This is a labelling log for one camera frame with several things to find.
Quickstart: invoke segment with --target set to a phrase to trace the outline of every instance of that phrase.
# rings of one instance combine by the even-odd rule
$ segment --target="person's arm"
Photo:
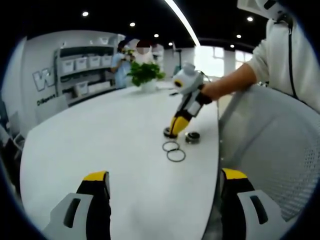
[[[111,72],[115,74],[118,68],[120,68],[122,62],[123,60],[121,59],[120,55],[114,55],[111,61]]]
[[[218,81],[206,84],[201,92],[216,101],[225,95],[246,89],[257,83],[258,80],[267,81],[269,71],[266,44],[266,40],[262,40],[259,46],[253,50],[250,61]]]

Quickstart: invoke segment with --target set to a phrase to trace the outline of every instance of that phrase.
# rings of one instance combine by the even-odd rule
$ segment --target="shelving unit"
[[[114,79],[113,74],[109,74],[106,76],[106,72],[111,72],[111,65],[102,65],[100,62],[100,66],[89,67],[89,57],[93,56],[113,56],[117,50],[118,43],[114,45],[102,45],[102,46],[77,46],[77,47],[68,47],[68,48],[59,48],[54,52],[54,80],[55,80],[55,92],[56,96],[61,96],[65,92],[70,92],[72,87],[70,87],[69,81],[76,82],[75,78],[78,78],[79,81],[75,83],[83,82],[81,75],[88,74],[100,74],[103,76],[103,80],[105,82],[112,81]],[[63,71],[63,61],[76,61],[78,58],[88,57],[86,68],[85,69],[76,69],[73,71],[64,72]],[[101,94],[105,94],[115,90],[114,86],[110,86],[106,89],[97,90],[95,92],[91,92],[85,95],[81,95],[75,98],[68,100],[69,106],[73,106],[85,100],[94,98]]]

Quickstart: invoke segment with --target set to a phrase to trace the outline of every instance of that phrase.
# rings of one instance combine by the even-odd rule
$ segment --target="white wall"
[[[7,69],[1,90],[3,101],[6,104],[8,115],[19,112],[21,121],[27,130],[37,125],[35,110],[37,101],[54,95],[54,51],[66,42],[66,47],[88,46],[92,41],[93,46],[103,46],[100,37],[111,37],[114,33],[71,30],[53,32],[35,37],[26,41],[24,39],[16,47]],[[43,76],[45,88],[37,90],[33,73],[49,69],[51,74]]]
[[[195,48],[182,48],[181,61],[195,63]],[[164,72],[167,78],[172,77],[175,67],[179,65],[179,54],[173,57],[172,49],[164,51]],[[233,72],[236,69],[236,55],[234,51],[224,51],[224,75]]]

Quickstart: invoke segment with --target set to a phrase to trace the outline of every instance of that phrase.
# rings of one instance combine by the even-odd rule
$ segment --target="white flower pot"
[[[141,84],[141,90],[145,93],[153,93],[157,90],[157,80],[153,79]]]

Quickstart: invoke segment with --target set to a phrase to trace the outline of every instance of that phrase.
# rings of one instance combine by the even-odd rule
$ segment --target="black ceiling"
[[[201,45],[250,49],[265,37],[267,20],[237,9],[237,0],[174,0]],[[33,38],[63,30],[97,30],[192,47],[189,33],[164,0],[27,1],[20,16],[23,33]],[[82,12],[88,11],[88,17]]]

